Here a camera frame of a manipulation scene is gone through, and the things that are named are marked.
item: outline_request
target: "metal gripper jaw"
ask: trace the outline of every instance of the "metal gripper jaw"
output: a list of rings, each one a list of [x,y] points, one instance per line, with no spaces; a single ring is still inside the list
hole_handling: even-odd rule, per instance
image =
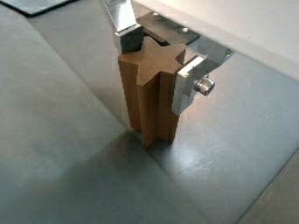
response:
[[[130,1],[98,0],[98,2],[114,33],[113,40],[118,54],[138,51],[144,40],[144,29],[136,22]]]

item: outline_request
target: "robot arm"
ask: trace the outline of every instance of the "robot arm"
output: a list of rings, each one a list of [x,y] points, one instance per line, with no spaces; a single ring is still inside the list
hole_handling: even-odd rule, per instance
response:
[[[106,19],[113,30],[114,46],[120,54],[141,49],[144,30],[136,22],[129,0],[98,0],[105,9]],[[178,115],[192,104],[197,92],[208,95],[214,87],[209,72],[230,57],[232,51],[222,45],[200,37],[198,53],[176,72],[172,94],[172,112]]]

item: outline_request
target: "star-shaped wooden block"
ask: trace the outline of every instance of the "star-shaped wooden block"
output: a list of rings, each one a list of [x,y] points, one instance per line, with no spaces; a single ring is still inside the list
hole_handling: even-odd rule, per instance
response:
[[[172,112],[174,71],[182,65],[185,45],[158,46],[144,37],[140,52],[117,57],[125,105],[133,129],[148,147],[157,137],[172,141],[178,116]]]

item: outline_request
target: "wooden block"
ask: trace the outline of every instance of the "wooden block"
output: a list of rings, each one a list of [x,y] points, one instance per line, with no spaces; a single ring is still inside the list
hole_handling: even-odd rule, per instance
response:
[[[178,116],[172,112],[173,73],[182,65],[185,45],[160,47],[144,37],[140,52],[117,57],[125,104],[133,129],[148,147],[157,137],[172,141]]]

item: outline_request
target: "bolt head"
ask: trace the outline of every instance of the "bolt head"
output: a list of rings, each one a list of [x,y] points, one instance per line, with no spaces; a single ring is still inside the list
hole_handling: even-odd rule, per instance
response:
[[[200,92],[202,95],[208,95],[214,88],[214,82],[205,77],[194,81],[193,90]]]

